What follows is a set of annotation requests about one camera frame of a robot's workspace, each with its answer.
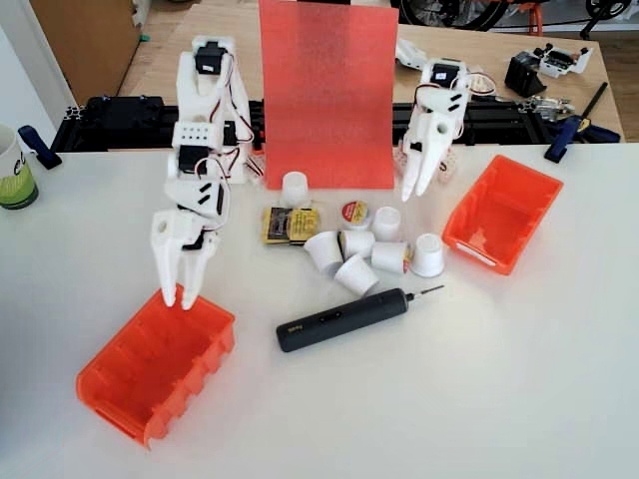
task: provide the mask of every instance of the blue handle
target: blue handle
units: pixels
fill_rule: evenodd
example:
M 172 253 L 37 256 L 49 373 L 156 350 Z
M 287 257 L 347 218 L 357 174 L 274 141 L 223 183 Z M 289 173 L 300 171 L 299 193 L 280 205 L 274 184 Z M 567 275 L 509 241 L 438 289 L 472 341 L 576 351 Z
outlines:
M 579 125 L 581 125 L 581 120 L 582 118 L 577 115 L 566 118 L 563 121 L 559 134 L 555 137 L 555 140 L 543 158 L 554 163 L 559 163 L 566 154 L 566 147 L 572 143 L 572 139 L 575 138 Z
M 588 143 L 619 143 L 621 141 L 621 135 L 618 133 L 596 125 L 590 125 L 581 132 L 581 136 Z
M 62 164 L 60 157 L 47 148 L 35 128 L 25 125 L 18 130 L 18 135 L 20 135 L 22 141 L 26 143 L 29 148 L 33 148 L 36 151 L 38 161 L 47 170 L 51 170 Z

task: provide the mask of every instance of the cup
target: cup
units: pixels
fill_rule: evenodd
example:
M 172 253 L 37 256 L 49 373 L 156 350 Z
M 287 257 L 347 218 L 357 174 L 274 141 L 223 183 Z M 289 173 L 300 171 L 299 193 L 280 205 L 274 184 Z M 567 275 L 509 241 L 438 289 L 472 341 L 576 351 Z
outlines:
M 438 235 L 426 233 L 417 238 L 410 270 L 423 277 L 434 277 L 443 271 L 443 243 Z
M 368 204 L 359 200 L 348 202 L 341 207 L 341 223 L 347 230 L 368 230 L 370 226 L 370 210 Z
M 375 212 L 370 228 L 378 241 L 399 240 L 401 213 L 393 207 L 381 207 Z
M 407 242 L 376 242 L 372 247 L 370 264 L 377 269 L 404 274 L 410 263 Z
M 282 179 L 280 205 L 284 208 L 308 208 L 311 205 L 307 176 L 300 172 L 288 172 Z
M 379 278 L 361 255 L 351 256 L 335 274 L 335 280 L 358 296 L 364 296 L 379 282 Z
M 339 244 L 345 259 L 355 254 L 361 257 L 370 257 L 372 246 L 375 244 L 375 235 L 372 232 L 352 232 L 346 230 L 339 233 Z
M 0 124 L 0 207 L 19 210 L 38 198 L 27 159 L 20 149 L 16 132 Z
M 337 244 L 337 232 L 322 232 L 304 243 L 318 270 L 324 274 L 333 274 L 342 264 L 343 258 Z

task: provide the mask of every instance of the door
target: door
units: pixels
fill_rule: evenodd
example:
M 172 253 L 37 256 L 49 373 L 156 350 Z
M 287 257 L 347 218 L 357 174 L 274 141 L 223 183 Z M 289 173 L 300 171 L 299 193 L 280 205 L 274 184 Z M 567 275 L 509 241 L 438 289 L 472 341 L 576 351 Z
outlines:
M 131 0 L 31 0 L 78 104 L 116 95 L 140 40 Z

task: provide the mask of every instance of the orange storage bin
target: orange storage bin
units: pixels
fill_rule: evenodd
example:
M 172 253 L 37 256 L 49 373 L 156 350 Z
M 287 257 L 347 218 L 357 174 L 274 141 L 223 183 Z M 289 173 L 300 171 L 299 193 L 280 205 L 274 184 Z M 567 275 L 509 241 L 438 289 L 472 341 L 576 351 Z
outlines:
M 182 288 L 178 286 L 178 296 Z M 233 349 L 234 316 L 198 297 L 184 311 L 158 290 L 77 378 L 78 397 L 122 432 L 149 447 L 181 416 L 187 398 Z
M 554 178 L 496 156 L 450 215 L 443 240 L 510 274 L 562 187 Z

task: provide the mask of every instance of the yellow package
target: yellow package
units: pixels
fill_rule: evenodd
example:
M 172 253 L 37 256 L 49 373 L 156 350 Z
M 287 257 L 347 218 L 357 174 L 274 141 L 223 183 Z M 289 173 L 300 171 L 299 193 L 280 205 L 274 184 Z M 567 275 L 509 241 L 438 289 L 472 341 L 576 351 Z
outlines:
M 266 244 L 302 245 L 318 231 L 320 215 L 313 208 L 266 208 L 262 241 Z

